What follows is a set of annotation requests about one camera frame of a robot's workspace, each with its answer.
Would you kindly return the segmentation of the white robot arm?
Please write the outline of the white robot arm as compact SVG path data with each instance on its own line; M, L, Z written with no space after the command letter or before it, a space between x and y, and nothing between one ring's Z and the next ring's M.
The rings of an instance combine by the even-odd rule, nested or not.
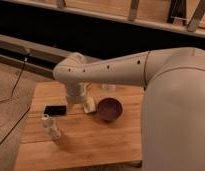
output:
M86 82L143 87L142 170L205 171L205 50L149 50L93 63L72 53L53 77L73 103L86 97Z

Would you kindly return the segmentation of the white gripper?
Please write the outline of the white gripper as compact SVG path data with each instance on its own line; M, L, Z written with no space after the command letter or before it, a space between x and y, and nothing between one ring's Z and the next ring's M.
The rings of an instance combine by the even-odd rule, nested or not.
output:
M68 103L79 104L87 99L87 89L84 83L67 84L65 89Z

